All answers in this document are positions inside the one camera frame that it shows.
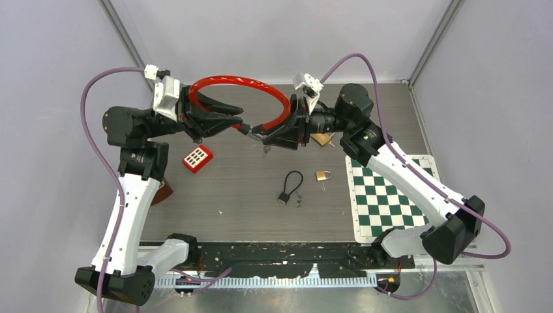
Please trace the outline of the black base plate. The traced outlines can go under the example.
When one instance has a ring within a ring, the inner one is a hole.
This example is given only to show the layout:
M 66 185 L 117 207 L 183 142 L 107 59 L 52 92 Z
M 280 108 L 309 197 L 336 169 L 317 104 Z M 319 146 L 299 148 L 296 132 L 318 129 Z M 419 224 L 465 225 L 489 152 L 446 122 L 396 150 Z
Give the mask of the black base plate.
M 357 278 L 367 271 L 413 269 L 413 258 L 384 259 L 359 243 L 198 243 L 176 269 L 216 277 L 230 269 L 230 278 L 297 278 L 315 269 L 322 278 Z

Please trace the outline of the small key bunch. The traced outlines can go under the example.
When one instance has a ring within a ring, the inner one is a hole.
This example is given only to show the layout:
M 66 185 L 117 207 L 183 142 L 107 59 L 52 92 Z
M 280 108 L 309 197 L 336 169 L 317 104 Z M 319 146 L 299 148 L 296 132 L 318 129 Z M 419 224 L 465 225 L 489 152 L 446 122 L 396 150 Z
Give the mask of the small key bunch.
M 297 208 L 301 208 L 301 206 L 302 206 L 302 195 L 300 195 L 300 193 L 296 192 L 296 196 L 297 196 Z

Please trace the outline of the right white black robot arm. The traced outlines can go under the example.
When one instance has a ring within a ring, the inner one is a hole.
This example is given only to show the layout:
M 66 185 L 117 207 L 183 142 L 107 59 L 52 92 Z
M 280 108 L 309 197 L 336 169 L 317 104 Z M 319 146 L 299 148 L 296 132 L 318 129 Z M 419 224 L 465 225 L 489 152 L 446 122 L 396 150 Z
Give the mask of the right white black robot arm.
M 392 137 L 370 120 L 374 107 L 362 85 L 348 83 L 334 107 L 308 110 L 306 96 L 292 95 L 290 115 L 271 126 L 253 127 L 263 144 L 296 150 L 308 143 L 311 134 L 340 132 L 340 146 L 362 166 L 395 185 L 428 219 L 425 226 L 406 230 L 385 230 L 372 242 L 372 259 L 390 267 L 399 257 L 428 254 L 443 264 L 452 264 L 481 231 L 484 202 L 466 198 L 441 184 L 435 177 L 405 156 Z

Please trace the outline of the green white checkered mat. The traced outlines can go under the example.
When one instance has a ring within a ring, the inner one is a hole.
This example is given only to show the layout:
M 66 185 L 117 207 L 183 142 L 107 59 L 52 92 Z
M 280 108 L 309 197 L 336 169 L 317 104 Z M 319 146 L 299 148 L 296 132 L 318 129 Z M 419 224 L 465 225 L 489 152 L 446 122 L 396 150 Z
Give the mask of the green white checkered mat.
M 348 156 L 345 165 L 357 243 L 370 244 L 388 229 L 425 226 L 429 223 L 425 213 L 442 223 L 446 214 L 459 210 L 409 169 L 406 173 L 412 187 L 405 194 L 399 185 Z

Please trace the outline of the large brass padlock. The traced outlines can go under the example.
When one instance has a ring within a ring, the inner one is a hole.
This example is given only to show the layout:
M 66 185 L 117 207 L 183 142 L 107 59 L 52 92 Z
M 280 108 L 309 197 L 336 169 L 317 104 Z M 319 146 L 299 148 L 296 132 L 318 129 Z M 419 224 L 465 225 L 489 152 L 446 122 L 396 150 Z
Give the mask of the large brass padlock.
M 328 134 L 311 134 L 310 137 L 321 147 L 333 146 L 333 137 Z

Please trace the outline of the red combination lock box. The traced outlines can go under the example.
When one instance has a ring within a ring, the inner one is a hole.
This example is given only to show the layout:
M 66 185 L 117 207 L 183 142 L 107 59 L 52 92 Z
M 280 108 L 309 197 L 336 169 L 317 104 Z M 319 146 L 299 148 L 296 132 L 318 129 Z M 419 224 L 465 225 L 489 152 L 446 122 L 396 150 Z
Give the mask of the red combination lock box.
M 213 153 L 206 146 L 199 145 L 182 159 L 182 163 L 192 173 L 198 173 L 212 159 Z

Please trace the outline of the red cable lock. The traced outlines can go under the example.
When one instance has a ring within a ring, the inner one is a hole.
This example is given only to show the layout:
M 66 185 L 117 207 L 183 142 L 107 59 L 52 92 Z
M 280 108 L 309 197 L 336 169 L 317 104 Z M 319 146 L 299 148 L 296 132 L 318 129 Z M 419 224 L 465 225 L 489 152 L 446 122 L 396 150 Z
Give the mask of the red cable lock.
M 191 104 L 203 109 L 207 110 L 207 108 L 201 104 L 198 93 L 200 89 L 210 86 L 210 85 L 240 85 L 243 87 L 249 87 L 253 89 L 257 89 L 259 91 L 263 91 L 264 93 L 267 93 L 268 95 L 271 95 L 272 97 L 276 98 L 282 105 L 282 112 L 278 117 L 275 119 L 266 122 L 264 124 L 260 124 L 256 127 L 250 127 L 250 129 L 247 132 L 247 136 L 250 136 L 252 138 L 259 139 L 264 147 L 271 147 L 266 142 L 267 135 L 265 134 L 265 131 L 271 130 L 278 125 L 281 125 L 291 114 L 291 104 L 288 98 L 280 92 L 278 89 L 275 89 L 273 86 L 268 85 L 264 82 L 261 82 L 259 80 L 255 80 L 253 78 L 246 78 L 242 76 L 234 76 L 234 75 L 217 75 L 217 76 L 209 76 L 206 78 L 202 78 L 195 83 L 193 83 L 190 86 L 189 92 L 188 92 L 188 99 L 191 102 Z

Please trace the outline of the brown wooden metronome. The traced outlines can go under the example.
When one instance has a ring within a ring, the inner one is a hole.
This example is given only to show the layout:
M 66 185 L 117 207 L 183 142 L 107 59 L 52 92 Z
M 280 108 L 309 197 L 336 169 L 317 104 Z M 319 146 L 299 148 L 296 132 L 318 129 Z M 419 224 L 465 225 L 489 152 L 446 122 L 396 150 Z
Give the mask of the brown wooden metronome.
M 152 199 L 151 205 L 154 206 L 154 205 L 157 205 L 157 204 L 163 202 L 164 200 L 169 198 L 172 194 L 173 194 L 173 188 L 169 184 L 168 180 L 164 177 L 162 179 L 162 182 L 161 182 L 154 198 Z

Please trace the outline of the small brass padlock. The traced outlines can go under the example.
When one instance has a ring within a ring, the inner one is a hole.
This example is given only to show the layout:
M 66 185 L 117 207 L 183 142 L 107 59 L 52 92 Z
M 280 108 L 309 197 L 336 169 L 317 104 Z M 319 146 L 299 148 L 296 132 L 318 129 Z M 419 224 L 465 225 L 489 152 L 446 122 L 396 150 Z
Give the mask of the small brass padlock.
M 332 178 L 332 173 L 330 171 L 316 171 L 315 178 L 317 181 L 326 181 Z

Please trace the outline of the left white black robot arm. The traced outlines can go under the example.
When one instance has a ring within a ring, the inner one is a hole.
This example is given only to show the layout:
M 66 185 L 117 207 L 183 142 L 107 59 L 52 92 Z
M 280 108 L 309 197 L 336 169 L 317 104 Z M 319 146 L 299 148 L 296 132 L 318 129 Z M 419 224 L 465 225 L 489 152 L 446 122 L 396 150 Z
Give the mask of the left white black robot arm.
M 172 233 L 154 251 L 139 256 L 138 247 L 147 213 L 160 190 L 168 163 L 169 145 L 159 136 L 183 132 L 194 141 L 214 136 L 240 121 L 240 109 L 205 98 L 207 110 L 193 106 L 181 90 L 176 107 L 183 118 L 167 117 L 154 109 L 110 108 L 102 125 L 110 145 L 120 149 L 117 169 L 109 169 L 116 197 L 104 238 L 90 265 L 75 274 L 77 285 L 109 299 L 142 306 L 155 280 L 174 269 L 194 269 L 200 261 L 198 241 Z

